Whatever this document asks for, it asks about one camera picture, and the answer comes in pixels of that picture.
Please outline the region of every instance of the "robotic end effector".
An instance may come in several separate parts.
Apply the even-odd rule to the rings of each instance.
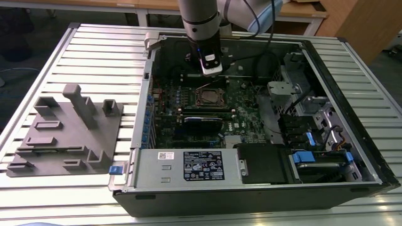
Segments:
[[[184,29],[191,44],[191,62],[198,67],[200,66],[206,77],[215,76],[223,71],[219,11],[228,22],[258,34],[266,32],[272,24],[271,2],[275,2],[278,14],[282,0],[179,0]]]
[[[191,45],[191,61],[204,76],[222,72],[220,35],[216,0],[179,0],[184,29]]]

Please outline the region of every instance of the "wire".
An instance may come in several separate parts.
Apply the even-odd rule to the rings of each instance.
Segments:
[[[271,130],[271,128],[270,127],[266,127],[271,132],[274,132],[274,133],[278,133],[278,134],[280,134],[280,135],[283,135],[283,133],[279,133],[279,132],[276,132],[275,130]]]
[[[0,73],[8,72],[8,71],[11,71],[11,70],[31,70],[31,71],[40,72],[40,70],[36,69],[36,68],[29,68],[29,67],[15,67],[15,68],[9,68],[9,69],[5,69],[5,70],[0,71]]]
[[[288,108],[286,109],[284,111],[284,114],[287,114],[287,112],[290,111],[290,109],[292,107],[295,107],[295,105],[307,97],[309,93],[313,91],[313,87],[310,87],[303,93],[302,95],[299,96],[299,98],[296,99],[295,102],[291,103],[291,105],[288,106]]]
[[[160,16],[162,18],[170,18],[171,15],[164,16],[164,15],[159,14],[159,16]]]
[[[254,35],[250,35],[250,36],[247,36],[247,37],[240,37],[240,39],[252,39],[252,38],[255,38],[255,37],[258,36],[258,34],[259,34],[260,30],[262,30],[262,26],[260,26],[258,17],[256,17],[256,15],[255,15],[255,12],[254,12],[254,10],[252,10],[252,8],[251,8],[248,2],[247,2],[246,0],[243,0],[243,2],[244,2],[244,4],[246,4],[246,6],[248,7],[248,9],[250,9],[250,11],[251,11],[251,13],[252,13],[254,19],[255,19],[255,21],[256,21],[256,32],[254,33]]]
[[[199,90],[200,88],[204,88],[206,86],[211,85],[214,82],[218,82],[220,79],[216,79],[215,81],[204,84],[203,86],[198,87],[195,90]]]
[[[244,56],[242,58],[238,59],[232,59],[232,63],[236,62],[238,60],[244,60],[244,59],[250,59],[250,58],[255,58],[259,57],[260,55],[263,55],[266,53],[266,51],[268,50],[271,41],[272,41],[272,37],[274,37],[274,24],[275,24],[275,0],[271,0],[271,8],[272,8],[272,25],[271,25],[271,34],[270,34],[270,38],[268,38],[268,42],[266,43],[264,49],[262,51],[262,53],[251,55],[251,56]]]
[[[346,138],[345,138],[345,136],[342,135],[341,132],[338,133],[338,135],[342,138],[342,141],[337,144],[335,151],[339,151],[341,146],[346,144]]]
[[[329,133],[327,133],[327,135],[326,135],[325,142],[322,143],[321,152],[323,152],[325,149],[326,149],[329,137],[330,137],[330,135],[331,135],[333,130],[334,130],[337,127],[341,127],[341,126],[339,126],[339,125],[333,125],[331,128],[329,128]]]
[[[258,73],[258,69],[259,69],[259,64],[262,62],[262,59],[264,59],[264,56],[274,57],[274,61],[275,61],[275,64],[276,64],[275,65],[276,69],[274,69],[274,70],[271,69],[271,67],[274,66],[272,65],[272,60],[268,60],[270,63],[264,64],[266,67],[267,67],[267,69],[266,69],[267,70],[267,74],[270,74],[272,71],[274,71],[274,73],[276,73],[279,71],[279,69],[280,69],[280,61],[279,61],[279,58],[278,58],[276,54],[274,52],[271,52],[271,51],[267,50],[262,55],[259,55],[258,57],[255,57],[254,60],[252,60],[252,77],[254,77],[254,79],[258,79],[258,75],[260,74],[260,73]]]

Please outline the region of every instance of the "black cable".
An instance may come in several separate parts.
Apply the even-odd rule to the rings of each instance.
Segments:
[[[266,51],[262,55],[255,57],[254,60],[252,60],[252,67],[251,68],[252,68],[252,77],[254,77],[254,79],[258,79],[258,75],[260,74],[258,72],[259,64],[262,62],[262,59],[264,59],[264,56],[267,56],[267,55],[268,55],[268,57],[274,58],[274,62],[275,62],[275,65],[272,65],[274,62],[272,62],[271,59],[268,61],[270,63],[266,63],[266,61],[263,61],[266,63],[264,66],[267,67],[267,69],[266,69],[267,74],[270,74],[272,72],[276,73],[279,68],[280,68],[280,60],[279,60],[276,54],[271,51]]]
[[[246,6],[248,7],[248,9],[250,9],[250,11],[251,11],[251,13],[252,13],[254,19],[255,19],[255,21],[256,21],[256,27],[258,27],[258,28],[256,28],[256,32],[254,33],[254,35],[250,35],[250,36],[247,36],[247,37],[240,37],[240,39],[252,39],[252,38],[255,38],[255,37],[258,36],[258,34],[259,34],[260,30],[262,30],[262,26],[260,26],[260,24],[259,24],[259,20],[258,20],[256,14],[255,14],[255,12],[254,12],[254,10],[252,10],[252,8],[251,8],[248,2],[247,2],[246,0],[243,0],[243,2],[244,2]]]
[[[272,130],[270,127],[266,127],[272,133],[280,134],[283,135],[283,133],[276,132],[275,130]]]
[[[322,143],[321,152],[323,152],[325,149],[326,149],[327,141],[329,141],[329,136],[331,135],[331,132],[333,132],[334,128],[337,128],[337,127],[341,127],[341,126],[339,125],[333,125],[331,128],[329,128],[329,133],[326,135],[325,142]]]
[[[291,105],[288,106],[288,108],[286,109],[284,111],[284,114],[287,114],[287,112],[290,111],[290,109],[292,107],[295,107],[295,105],[307,97],[309,93],[313,91],[313,87],[310,87],[303,93],[302,95],[299,96],[299,98],[296,99],[295,102],[291,103]]]
[[[251,55],[251,56],[244,56],[242,58],[238,59],[232,59],[232,63],[236,62],[238,60],[244,60],[244,59],[250,59],[250,58],[255,58],[259,57],[260,55],[264,54],[264,52],[268,50],[271,41],[272,41],[272,37],[274,37],[274,24],[275,24],[275,0],[271,0],[271,8],[272,8],[272,25],[271,25],[271,34],[270,34],[270,38],[268,38],[268,42],[266,43],[264,49],[262,51],[262,53]]]

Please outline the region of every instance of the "wooden table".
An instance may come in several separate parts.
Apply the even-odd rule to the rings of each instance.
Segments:
[[[148,26],[148,14],[180,14],[178,0],[0,0],[0,6],[136,13],[143,27]],[[283,5],[276,21],[309,23],[305,35],[314,36],[327,16],[310,3],[290,2]]]
[[[138,0],[138,19],[140,26],[148,26],[147,14],[179,15],[178,0]],[[317,11],[311,3],[290,2],[282,6],[275,21],[309,23],[305,34],[314,36],[327,12]]]

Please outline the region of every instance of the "metal table surface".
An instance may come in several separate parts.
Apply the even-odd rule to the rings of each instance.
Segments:
[[[398,225],[402,221],[402,188],[375,197],[355,199],[329,210],[132,218],[107,188],[111,179],[116,184],[124,183],[123,176],[7,177],[8,163],[35,118],[32,105],[36,98],[52,96],[57,101],[67,101],[61,95],[65,83],[80,84],[84,96],[89,96],[93,102],[115,99],[124,103],[114,160],[128,159],[146,61],[143,40],[151,30],[183,32],[180,29],[93,24],[81,24],[67,30],[0,136],[0,225],[31,222],[60,225]],[[313,42],[377,147],[397,177],[402,178],[402,109],[349,44],[335,38],[275,37]]]

